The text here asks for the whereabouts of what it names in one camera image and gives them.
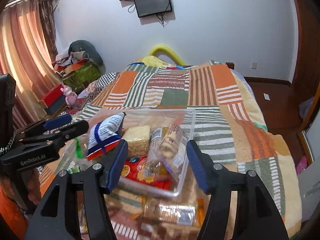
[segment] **pink slipper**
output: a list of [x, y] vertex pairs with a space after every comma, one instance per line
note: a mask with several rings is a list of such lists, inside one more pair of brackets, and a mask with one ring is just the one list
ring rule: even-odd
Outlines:
[[303, 155], [296, 167], [297, 174], [300, 174], [301, 172], [303, 172], [307, 167], [308, 167], [307, 157]]

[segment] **metal screw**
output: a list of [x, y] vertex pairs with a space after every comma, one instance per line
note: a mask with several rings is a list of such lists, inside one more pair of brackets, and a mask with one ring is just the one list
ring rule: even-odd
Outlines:
[[257, 175], [257, 173], [255, 171], [253, 171], [253, 170], [249, 170], [248, 174], [249, 174], [250, 177], [255, 177]]
[[222, 165], [221, 165], [220, 163], [215, 163], [215, 164], [213, 165], [213, 168], [214, 168], [215, 170], [219, 171], [219, 170], [222, 169]]
[[59, 171], [58, 174], [59, 174], [60, 177], [66, 176], [67, 171], [66, 170], [62, 170], [62, 171]]
[[94, 165], [92, 166], [92, 168], [93, 168], [94, 170], [101, 169], [101, 167], [102, 167], [102, 165], [101, 165], [100, 163], [96, 163], [96, 164], [94, 164]]

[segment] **yellow foam tube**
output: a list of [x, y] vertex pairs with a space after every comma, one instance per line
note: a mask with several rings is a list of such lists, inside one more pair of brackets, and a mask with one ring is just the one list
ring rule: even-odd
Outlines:
[[148, 56], [155, 56], [155, 54], [158, 51], [163, 51], [166, 54], [168, 54], [168, 56], [179, 66], [185, 66], [186, 64], [184, 63], [184, 61], [172, 50], [170, 49], [168, 46], [165, 46], [163, 44], [158, 44], [156, 46], [154, 46], [151, 51], [149, 52]]

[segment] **wall outlet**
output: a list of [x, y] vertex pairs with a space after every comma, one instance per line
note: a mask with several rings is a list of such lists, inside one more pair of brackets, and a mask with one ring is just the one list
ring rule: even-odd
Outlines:
[[251, 63], [251, 68], [252, 69], [257, 69], [257, 63], [256, 62], [252, 62]]

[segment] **striped blanket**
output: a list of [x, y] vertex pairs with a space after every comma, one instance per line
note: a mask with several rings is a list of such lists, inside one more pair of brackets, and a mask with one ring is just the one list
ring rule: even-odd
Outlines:
[[[294, 164], [281, 136], [267, 132], [262, 113], [244, 84], [226, 65], [210, 61], [186, 70], [165, 70], [132, 64], [81, 112], [88, 120], [109, 109], [196, 109], [195, 141], [214, 162], [231, 171], [255, 170], [283, 217], [289, 236], [301, 224], [301, 200]], [[44, 190], [53, 175], [43, 179]], [[190, 168], [181, 195], [173, 203], [194, 203], [209, 197], [197, 187]], [[196, 239], [199, 228], [132, 220], [141, 212], [141, 196], [121, 188], [106, 196], [118, 239]], [[236, 193], [232, 194], [226, 239], [233, 233]]]

